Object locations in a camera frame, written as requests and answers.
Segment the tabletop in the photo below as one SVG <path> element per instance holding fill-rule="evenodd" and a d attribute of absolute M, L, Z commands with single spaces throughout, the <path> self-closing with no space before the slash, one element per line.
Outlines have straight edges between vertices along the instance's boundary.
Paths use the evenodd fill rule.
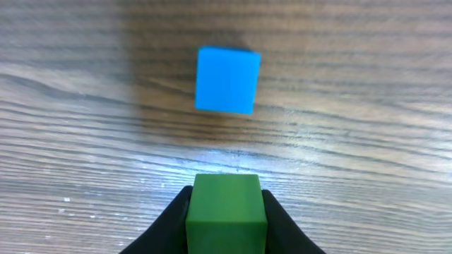
<path fill-rule="evenodd" d="M 262 56 L 194 109 L 197 49 Z M 197 173 L 327 253 L 452 253 L 452 1 L 0 0 L 0 253 L 118 253 Z"/>

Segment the green cube front face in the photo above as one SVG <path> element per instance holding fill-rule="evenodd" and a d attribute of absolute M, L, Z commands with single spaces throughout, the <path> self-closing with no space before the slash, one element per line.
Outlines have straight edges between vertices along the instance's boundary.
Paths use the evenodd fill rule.
<path fill-rule="evenodd" d="M 185 225 L 189 254 L 264 254 L 267 218 L 258 176 L 197 174 Z"/>

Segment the blue cube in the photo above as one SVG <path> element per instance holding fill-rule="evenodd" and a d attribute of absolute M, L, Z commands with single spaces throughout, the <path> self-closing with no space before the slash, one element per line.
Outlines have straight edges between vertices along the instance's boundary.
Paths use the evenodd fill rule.
<path fill-rule="evenodd" d="M 195 108 L 252 114 L 261 55 L 221 47 L 198 51 Z"/>

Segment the wooden table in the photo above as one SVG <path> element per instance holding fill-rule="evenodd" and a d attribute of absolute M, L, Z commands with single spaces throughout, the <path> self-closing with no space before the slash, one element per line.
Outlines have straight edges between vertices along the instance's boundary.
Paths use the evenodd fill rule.
<path fill-rule="evenodd" d="M 194 110 L 197 48 L 262 53 Z M 118 253 L 197 173 L 327 253 L 452 253 L 452 2 L 0 0 L 0 253 Z"/>

